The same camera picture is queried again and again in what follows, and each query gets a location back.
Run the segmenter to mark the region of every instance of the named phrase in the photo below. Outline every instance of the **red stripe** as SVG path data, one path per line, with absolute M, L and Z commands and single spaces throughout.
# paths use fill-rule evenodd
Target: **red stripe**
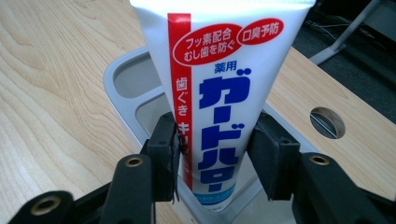
M 187 186 L 192 189 L 192 163 L 191 163 L 191 146 L 192 146 L 192 89 L 191 89 L 191 68 L 179 64 L 173 57 L 173 49 L 185 34 L 191 31 L 190 14 L 168 14 L 168 32 L 169 32 L 169 56 L 171 65 L 172 93 L 174 99 L 175 118 L 177 125 L 189 125 L 185 130 L 183 139 L 188 139 L 185 144 L 186 153 L 184 154 L 183 178 Z M 187 79 L 186 89 L 178 88 L 177 81 Z M 187 113 L 180 113 L 180 108 L 187 108 Z

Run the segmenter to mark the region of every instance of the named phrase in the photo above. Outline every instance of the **wooden table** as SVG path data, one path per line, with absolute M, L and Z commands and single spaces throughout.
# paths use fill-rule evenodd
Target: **wooden table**
M 130 144 L 102 82 L 106 67 L 145 45 L 127 0 L 0 0 L 0 223 L 36 195 L 75 198 L 111 180 Z M 360 186 L 394 199 L 396 127 L 295 49 L 268 104 Z M 346 124 L 331 140 L 309 121 L 325 106 Z M 159 223 L 178 223 L 160 203 Z

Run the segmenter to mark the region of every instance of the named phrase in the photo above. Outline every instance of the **red oval label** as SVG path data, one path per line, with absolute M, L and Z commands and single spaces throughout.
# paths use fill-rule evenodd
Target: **red oval label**
M 188 33 L 176 43 L 173 56 L 183 65 L 213 63 L 241 47 L 237 41 L 241 29 L 241 26 L 223 23 Z
M 283 30 L 283 21 L 275 18 L 254 21 L 238 34 L 241 45 L 257 45 L 277 37 Z

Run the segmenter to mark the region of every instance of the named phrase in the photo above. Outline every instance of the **wooden tabletop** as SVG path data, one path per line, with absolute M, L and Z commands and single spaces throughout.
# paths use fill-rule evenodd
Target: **wooden tabletop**
M 0 223 L 55 189 L 75 198 L 109 182 L 130 144 L 103 86 L 106 67 L 145 45 L 127 0 L 0 0 Z M 396 195 L 396 127 L 290 51 L 268 104 L 360 186 Z M 325 106 L 346 125 L 321 136 L 310 111 Z M 160 203 L 159 223 L 178 223 Z

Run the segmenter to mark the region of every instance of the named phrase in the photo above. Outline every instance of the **tube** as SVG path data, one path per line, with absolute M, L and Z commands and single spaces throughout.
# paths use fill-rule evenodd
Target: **tube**
M 314 0 L 131 0 L 209 211 L 232 199 L 248 139 Z

